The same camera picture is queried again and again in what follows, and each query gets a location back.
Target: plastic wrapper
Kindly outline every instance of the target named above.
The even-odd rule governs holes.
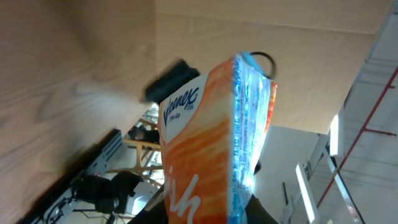
[[[256,61],[241,53],[160,104],[169,223],[247,223],[271,90]]]

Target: white ceiling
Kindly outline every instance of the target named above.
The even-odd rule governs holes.
[[[360,71],[345,108],[345,150],[347,151],[370,113],[384,85],[398,66],[398,15],[387,18],[371,54]],[[368,128],[398,133],[398,77],[387,91]],[[271,127],[261,158],[262,170],[256,177],[255,195],[277,220],[282,218],[284,200],[282,181],[291,195],[297,185],[294,168],[309,157],[317,135]],[[398,138],[364,133],[341,171],[351,196],[366,223],[397,223],[398,208]],[[331,180],[331,172],[321,160],[310,180],[315,200]],[[321,223],[353,223],[335,184],[322,202]],[[302,203],[298,204],[292,223],[307,223]]]

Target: fluorescent light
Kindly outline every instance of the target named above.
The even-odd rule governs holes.
[[[308,184],[303,165],[297,164],[296,174],[298,185],[300,186],[301,194],[303,196],[305,210],[307,211],[308,220],[310,223],[315,223],[315,220],[318,217],[318,210],[317,206],[315,205],[315,201],[313,200],[310,185]]]
[[[342,156],[343,146],[343,110],[340,110],[330,124],[330,156]]]

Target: wooden table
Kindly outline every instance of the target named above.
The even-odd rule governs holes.
[[[152,0],[0,2],[0,223],[87,147],[124,133],[155,76]]]

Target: white squiggle design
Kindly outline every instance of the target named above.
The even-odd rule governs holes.
[[[169,174],[171,174],[172,172],[173,172],[173,167],[170,166]],[[187,224],[192,224],[193,223],[192,222],[193,215],[195,214],[196,210],[198,209],[201,200],[200,200],[200,197],[197,195],[193,196],[189,200],[188,200],[188,198],[191,195],[192,190],[195,188],[195,186],[198,182],[199,175],[198,174],[193,175],[191,182],[189,183],[187,189],[185,189],[184,194],[182,195],[180,200],[177,202],[177,204],[175,204],[175,179],[172,180],[171,191],[170,191],[170,179],[167,175],[165,176],[165,179],[166,179],[166,181],[165,181],[165,185],[164,185],[164,191],[167,192],[170,197],[170,211],[177,212],[177,216],[181,218],[182,215],[184,214],[185,210],[189,206],[191,206],[191,208],[188,212]]]

